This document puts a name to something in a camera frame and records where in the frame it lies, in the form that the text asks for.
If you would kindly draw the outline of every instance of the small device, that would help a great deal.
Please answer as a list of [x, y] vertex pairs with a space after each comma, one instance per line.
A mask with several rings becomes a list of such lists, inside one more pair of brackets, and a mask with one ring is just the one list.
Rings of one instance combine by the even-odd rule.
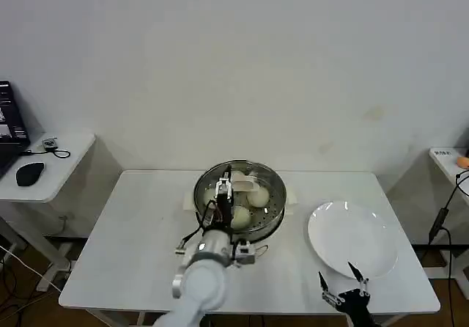
[[43, 147], [45, 151], [52, 152], [57, 150], [59, 147], [57, 146], [57, 143], [55, 139], [50, 138], [50, 139], [44, 139], [43, 140]]
[[45, 164], [43, 162], [34, 162], [22, 166], [16, 171], [16, 183], [18, 186], [31, 186], [37, 182], [43, 173]]

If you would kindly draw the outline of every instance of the black mouse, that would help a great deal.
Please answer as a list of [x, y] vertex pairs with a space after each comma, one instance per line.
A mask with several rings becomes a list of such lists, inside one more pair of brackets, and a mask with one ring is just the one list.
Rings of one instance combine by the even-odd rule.
[[16, 183], [19, 186], [31, 186], [37, 182], [43, 172], [45, 164], [43, 162], [34, 162], [22, 166], [16, 171]]

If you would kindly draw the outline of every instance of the black cable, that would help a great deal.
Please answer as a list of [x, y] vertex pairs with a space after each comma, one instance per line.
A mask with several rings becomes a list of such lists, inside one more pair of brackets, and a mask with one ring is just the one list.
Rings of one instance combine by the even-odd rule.
[[44, 155], [45, 153], [53, 153], [53, 155], [56, 156], [57, 158], [69, 158], [70, 157], [70, 151], [66, 151], [66, 150], [39, 151], [37, 153], [31, 150], [26, 150], [26, 151], [21, 152], [20, 156]]
[[[40, 278], [39, 278], [39, 280], [37, 281], [37, 283], [34, 285], [33, 290], [32, 290], [31, 293], [29, 294], [28, 300], [26, 300], [26, 303], [25, 303], [23, 306], [29, 304], [33, 299], [39, 298], [40, 296], [43, 296], [44, 294], [47, 293], [47, 292], [41, 292], [41, 293], [38, 293], [38, 294], [34, 295], [34, 293], [36, 292], [37, 285], [39, 284], [40, 281], [41, 281], [41, 280], [40, 280]], [[26, 310], [27, 310], [27, 307], [25, 307], [25, 308], [22, 309], [21, 311], [18, 311], [18, 321], [19, 321], [20, 325], [17, 326], [17, 327], [21, 327], [21, 321], [22, 321], [22, 319], [23, 319], [23, 314], [26, 312]]]
[[[5, 311], [8, 311], [9, 309], [15, 307], [16, 309], [20, 309], [20, 306], [18, 304], [12, 304], [4, 307], [3, 309], [0, 310], [0, 315], [3, 314]], [[22, 316], [18, 315], [18, 319], [16, 320], [15, 327], [21, 327], [21, 321], [22, 321]]]
[[[251, 317], [252, 315], [249, 315], [249, 319], [248, 319], [249, 327], [251, 327]], [[262, 327], [265, 327], [264, 315], [261, 315], [261, 322], [262, 322]]]
[[256, 253], [263, 248], [265, 248], [265, 250], [260, 255], [257, 255], [256, 257], [261, 257], [263, 254], [265, 254], [267, 250], [269, 249], [269, 246], [265, 244], [263, 246], [260, 246], [259, 248], [256, 248]]
[[2, 268], [3, 268], [1, 270], [1, 277], [2, 277], [2, 281], [4, 283], [4, 286], [5, 286], [5, 290], [8, 293], [8, 296], [0, 303], [0, 307], [3, 307], [3, 305], [5, 305], [13, 297], [12, 292], [16, 291], [17, 282], [16, 282], [16, 276], [14, 276], [13, 288], [11, 289], [11, 292], [10, 292], [10, 289], [8, 288], [8, 285], [7, 285], [7, 279], [5, 277], [5, 271], [6, 271], [7, 265], [5, 264], [5, 261], [4, 261], [3, 257], [1, 258], [1, 264], [2, 264]]
[[233, 244], [233, 249], [232, 249], [232, 261], [235, 261], [236, 258], [236, 248], [240, 244], [241, 239], [237, 239], [234, 244]]
[[[462, 180], [459, 180], [461, 178], [461, 176], [465, 173], [468, 173], [469, 172], [469, 169], [466, 169], [465, 171], [463, 172], [460, 172], [458, 174], [456, 174], [456, 179], [455, 179], [455, 183], [456, 185], [454, 186], [454, 189], [453, 191], [451, 192], [451, 195], [449, 196], [448, 198], [448, 201], [446, 202], [446, 205], [444, 207], [442, 207], [439, 211], [438, 211], [438, 214], [437, 214], [437, 217], [436, 219], [433, 221], [433, 225], [432, 225], [432, 228], [430, 229], [429, 231], [429, 238], [428, 238], [428, 245], [427, 246], [430, 246], [430, 244], [432, 243], [432, 241], [435, 239], [436, 235], [438, 234], [438, 232], [441, 230], [441, 227], [443, 226], [445, 220], [446, 220], [446, 216], [448, 215], [449, 213], [449, 209], [448, 209], [448, 206], [449, 204], [451, 203], [457, 189], [459, 189], [464, 195], [466, 196], [469, 196], [469, 194], [467, 194], [465, 191], [462, 190], [461, 188], [461, 184], [463, 182], [465, 182], [467, 179], [469, 179], [469, 176], [465, 177], [464, 179]], [[425, 251], [424, 255], [421, 257], [421, 261], [425, 258], [427, 252], [428, 252], [429, 248]]]
[[215, 201], [213, 200], [210, 200], [208, 203], [207, 203], [207, 206], [205, 206], [205, 211], [204, 211], [204, 215], [202, 216], [202, 219], [199, 218], [199, 214], [196, 213], [196, 218], [197, 218], [197, 221], [199, 222], [199, 227], [194, 230], [191, 234], [189, 235], [186, 235], [182, 240], [181, 240], [181, 244], [182, 244], [182, 248], [184, 247], [184, 245], [195, 235], [199, 232], [199, 230], [203, 229], [205, 230], [205, 227], [204, 227], [204, 220], [205, 220], [205, 216], [207, 215], [207, 212], [208, 212], [208, 207], [210, 206], [211, 203], [214, 203], [215, 204]]
[[451, 310], [451, 325], [454, 327], [454, 313], [453, 313], [453, 301], [451, 299], [451, 269], [453, 263], [453, 254], [451, 253], [451, 233], [445, 227], [441, 227], [448, 234], [449, 240], [449, 269], [448, 269], [448, 294], [449, 294], [449, 309]]

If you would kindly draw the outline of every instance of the white table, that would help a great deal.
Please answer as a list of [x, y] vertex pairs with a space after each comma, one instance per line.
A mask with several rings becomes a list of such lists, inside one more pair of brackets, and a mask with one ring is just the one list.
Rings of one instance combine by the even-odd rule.
[[[60, 295], [62, 306], [103, 310], [167, 312], [174, 306], [171, 283], [181, 257], [175, 246], [197, 227], [182, 209], [184, 194], [201, 172], [122, 173]], [[266, 240], [268, 251], [255, 265], [229, 268], [229, 297], [214, 313], [336, 315], [321, 299], [318, 271], [336, 293], [357, 282], [328, 268], [306, 242], [313, 209], [330, 200], [348, 200], [378, 213], [395, 232], [396, 267], [369, 285], [369, 310], [378, 315], [436, 312], [440, 303], [376, 177], [352, 172], [280, 172], [298, 203]], [[124, 320], [112, 326], [128, 326]]]
[[[70, 151], [69, 158], [57, 158], [52, 154], [22, 156], [0, 178], [0, 201], [14, 203], [12, 210], [18, 211], [25, 218], [28, 217], [30, 211], [28, 204], [50, 202], [59, 193], [68, 177], [95, 141], [95, 135], [92, 133], [43, 133], [34, 139], [29, 150], [33, 152], [43, 151], [42, 140], [53, 137], [57, 138], [60, 150]], [[29, 187], [18, 186], [16, 171], [25, 164], [33, 162], [43, 162], [45, 164], [45, 169], [39, 180]], [[45, 274], [48, 280], [52, 280], [59, 271], [70, 270], [70, 261], [65, 255], [70, 250], [71, 244], [64, 243], [57, 250], [27, 220], [18, 224], [15, 230], [53, 263]], [[37, 290], [46, 291], [47, 289], [47, 281], [41, 280]]]
[[[464, 156], [467, 149], [453, 148], [453, 147], [433, 147], [430, 149], [429, 154], [437, 166], [441, 169], [444, 175], [449, 179], [451, 184], [456, 185], [456, 174], [461, 173], [464, 169], [458, 167], [456, 161], [458, 157]], [[469, 176], [469, 173], [464, 174], [461, 178]], [[461, 189], [469, 193], [469, 180], [461, 184]], [[469, 197], [462, 197], [469, 205]], [[449, 231], [459, 226], [461, 223], [468, 222], [468, 214], [460, 212], [456, 216], [449, 216], [445, 221], [445, 228]], [[434, 241], [438, 241], [443, 234], [438, 235]], [[449, 262], [449, 251], [441, 251], [441, 256], [445, 259], [446, 263]], [[464, 269], [469, 267], [469, 250], [464, 251], [457, 258], [453, 257], [453, 267], [451, 269], [451, 277], [456, 280], [462, 293], [469, 300], [469, 281], [464, 274]], [[448, 265], [446, 267], [425, 268], [425, 272], [430, 279], [447, 279], [448, 278]]]

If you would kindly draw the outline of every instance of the cable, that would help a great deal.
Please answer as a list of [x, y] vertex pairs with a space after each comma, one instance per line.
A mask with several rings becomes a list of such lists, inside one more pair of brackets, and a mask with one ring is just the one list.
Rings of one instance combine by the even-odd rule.
[[26, 304], [26, 305], [20, 307], [18, 310], [16, 310], [16, 311], [13, 312], [12, 314], [10, 314], [10, 315], [8, 315], [8, 316], [2, 318], [2, 319], [0, 320], [0, 322], [3, 322], [3, 321], [5, 321], [5, 320], [8, 320], [10, 317], [15, 316], [15, 315], [18, 314], [20, 311], [23, 311], [26, 307], [31, 306], [32, 304], [35, 304], [35, 303], [37, 303], [38, 301], [41, 301], [41, 300], [47, 298], [48, 296], [51, 296], [51, 295], [54, 294], [54, 293], [55, 293], [54, 291], [51, 291], [49, 294], [42, 295], [40, 298], [31, 301], [30, 303], [28, 303], [28, 304]]
[[10, 289], [8, 288], [7, 279], [5, 277], [5, 271], [7, 269], [7, 265], [5, 264], [5, 261], [4, 261], [3, 257], [1, 258], [1, 264], [3, 266], [3, 269], [1, 271], [2, 280], [3, 280], [4, 286], [5, 286], [5, 290], [8, 293], [8, 296], [0, 303], [0, 307], [3, 307], [3, 305], [5, 305], [14, 296], [13, 293], [16, 291], [17, 281], [16, 281], [16, 276], [13, 276], [14, 283], [13, 283], [13, 288], [10, 291]]
[[260, 246], [259, 248], [256, 248], [256, 252], [258, 252], [259, 250], [265, 248], [265, 250], [263, 252], [261, 252], [259, 255], [257, 255], [256, 257], [261, 257], [263, 254], [265, 254], [267, 252], [267, 250], [269, 249], [269, 246], [267, 244], [263, 245], [263, 246]]
[[56, 156], [57, 158], [69, 158], [70, 157], [70, 151], [66, 151], [66, 150], [39, 151], [37, 153], [31, 150], [26, 150], [26, 151], [21, 152], [20, 156], [44, 155], [45, 153], [53, 153], [53, 155]]
[[6, 249], [5, 249], [3, 246], [1, 246], [1, 245], [0, 245], [0, 249], [2, 249], [2, 250], [5, 251], [5, 252], [9, 252], [10, 255], [12, 255], [15, 259], [17, 259], [19, 262], [21, 262], [21, 264], [22, 264], [24, 267], [28, 268], [30, 271], [33, 271], [35, 274], [37, 274], [39, 277], [41, 277], [41, 278], [44, 279], [47, 283], [49, 283], [52, 287], [56, 288], [57, 291], [62, 292], [62, 290], [59, 289], [54, 283], [52, 283], [51, 281], [49, 281], [48, 279], [46, 279], [41, 273], [37, 272], [35, 269], [29, 267], [26, 263], [23, 262], [22, 259], [20, 259], [18, 256], [16, 256], [15, 254], [13, 254], [11, 251], [6, 250]]
[[469, 196], [469, 194], [467, 194], [465, 191], [463, 191], [461, 189], [461, 184], [463, 182], [465, 182], [467, 179], [469, 179], [469, 176], [467, 176], [466, 178], [458, 181], [458, 179], [460, 179], [461, 176], [463, 174], [467, 173], [467, 172], [469, 172], [469, 169], [456, 174], [456, 180], [455, 180], [456, 186], [454, 187], [453, 191], [451, 192], [451, 195], [449, 196], [448, 201], [446, 202], [446, 205], [438, 211], [437, 217], [433, 221], [432, 228], [430, 229], [429, 234], [428, 234], [428, 245], [430, 245], [432, 243], [432, 241], [435, 239], [436, 235], [440, 231], [441, 227], [443, 226], [443, 224], [445, 222], [445, 219], [446, 219], [446, 216], [449, 213], [448, 206], [451, 203], [451, 201], [452, 201], [452, 199], [453, 199], [453, 197], [456, 193], [456, 190], [459, 189], [464, 195]]
[[[249, 315], [249, 319], [248, 319], [249, 327], [251, 327], [251, 317], [252, 317], [252, 315]], [[262, 327], [265, 327], [264, 315], [261, 315], [261, 322], [262, 322]]]
[[215, 201], [213, 200], [210, 200], [208, 203], [207, 203], [207, 206], [205, 206], [205, 211], [204, 211], [204, 215], [202, 216], [202, 220], [199, 218], [199, 214], [196, 212], [196, 218], [197, 218], [197, 221], [199, 222], [199, 228], [197, 228], [196, 230], [194, 230], [191, 234], [189, 235], [186, 235], [180, 242], [179, 246], [177, 247], [178, 249], [184, 249], [184, 246], [185, 244], [195, 235], [199, 232], [199, 230], [203, 229], [205, 230], [205, 227], [204, 227], [204, 220], [205, 220], [205, 216], [207, 215], [207, 212], [208, 212], [208, 207], [210, 206], [211, 203], [214, 203], [215, 204]]
[[[0, 314], [5, 312], [5, 311], [8, 311], [9, 309], [11, 309], [13, 307], [15, 307], [17, 309], [16, 311], [18, 311], [18, 309], [20, 308], [20, 306], [18, 304], [9, 305], [9, 306], [3, 308], [2, 310], [0, 310]], [[16, 315], [16, 311], [13, 312], [11, 315], [8, 315], [8, 318], [10, 318], [11, 316]], [[15, 327], [21, 327], [22, 318], [23, 318], [22, 316], [18, 315], [18, 319], [16, 320]]]
[[448, 234], [449, 240], [449, 269], [448, 269], [448, 294], [449, 294], [449, 309], [451, 310], [451, 325], [454, 327], [454, 313], [453, 313], [453, 301], [451, 299], [451, 269], [453, 263], [453, 254], [451, 253], [451, 233], [445, 227], [441, 227]]
[[[46, 292], [41, 292], [41, 293], [38, 293], [36, 296], [34, 296], [34, 293], [36, 292], [36, 288], [37, 288], [37, 286], [38, 286], [38, 284], [39, 284], [40, 282], [41, 282], [41, 280], [39, 279], [39, 280], [36, 282], [36, 284], [34, 285], [33, 289], [31, 290], [31, 293], [29, 294], [28, 299], [26, 300], [26, 305], [28, 305], [29, 302], [30, 302], [32, 299], [37, 299], [37, 298], [39, 298], [40, 296], [43, 296], [43, 295], [46, 294]], [[17, 310], [17, 311], [16, 311], [16, 313], [18, 313], [18, 322], [19, 322], [19, 323], [21, 323], [21, 320], [20, 320], [20, 319], [23, 318], [23, 314], [26, 312], [26, 308], [29, 306], [29, 305], [28, 305], [28, 306], [26, 306], [26, 305], [23, 306], [23, 309], [22, 309], [22, 310]]]
[[59, 219], [62, 220], [62, 228], [61, 228], [58, 232], [55, 232], [55, 233], [49, 235], [49, 237], [56, 237], [57, 235], [61, 235], [63, 232], [65, 232], [65, 228], [66, 228], [66, 226], [67, 226], [68, 217], [66, 217], [66, 216], [60, 216]]

